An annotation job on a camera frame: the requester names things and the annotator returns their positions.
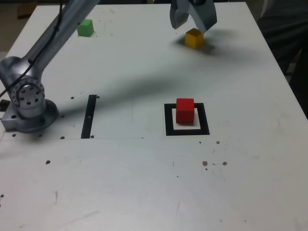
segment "green cube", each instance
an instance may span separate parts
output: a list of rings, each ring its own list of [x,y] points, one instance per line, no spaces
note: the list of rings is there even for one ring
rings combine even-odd
[[[79,36],[90,37],[94,32],[92,20],[83,20],[83,22],[78,26],[77,32]]]

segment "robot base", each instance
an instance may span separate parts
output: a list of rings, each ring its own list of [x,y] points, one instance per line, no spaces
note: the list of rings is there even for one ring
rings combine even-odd
[[[46,110],[40,116],[34,118],[21,118],[16,114],[12,103],[7,108],[2,124],[7,132],[19,131],[22,133],[33,133],[49,127],[58,117],[56,104],[50,100],[45,100]]]

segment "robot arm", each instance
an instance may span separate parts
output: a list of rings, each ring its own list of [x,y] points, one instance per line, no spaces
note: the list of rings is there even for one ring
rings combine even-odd
[[[12,100],[2,118],[6,131],[36,132],[56,120],[56,105],[45,99],[45,89],[41,83],[43,70],[98,2],[70,0],[61,14],[61,23],[57,25],[59,14],[28,54],[23,58],[8,57],[0,62],[0,79]],[[189,15],[202,32],[217,22],[213,0],[172,0],[170,20],[173,28],[184,24]],[[36,57],[31,69],[19,80]]]

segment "cable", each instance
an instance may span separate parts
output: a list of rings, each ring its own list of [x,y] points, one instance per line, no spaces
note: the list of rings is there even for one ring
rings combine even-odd
[[[54,37],[56,36],[57,32],[59,31],[59,26],[62,20],[62,6],[63,6],[63,0],[60,0],[60,9],[59,9],[59,17],[58,17],[58,21],[56,26],[53,28],[53,32],[51,37],[49,38],[49,40],[46,42],[45,46],[39,51],[39,53],[35,56],[35,58],[31,61],[29,67],[26,69],[26,71],[21,74],[20,77],[18,77],[12,84],[10,84],[8,86],[8,88],[6,88],[1,94],[0,94],[0,98],[12,87],[14,86],[16,83],[18,83],[23,77],[26,76],[26,74],[28,73],[28,71],[33,67],[34,63],[37,61],[37,59],[40,57],[40,55],[46,50],[46,48],[51,44],[51,42],[53,41]]]

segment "red cube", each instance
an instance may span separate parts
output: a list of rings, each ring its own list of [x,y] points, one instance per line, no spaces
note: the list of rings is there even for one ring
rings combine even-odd
[[[177,99],[176,122],[178,124],[192,124],[193,118],[193,99]]]

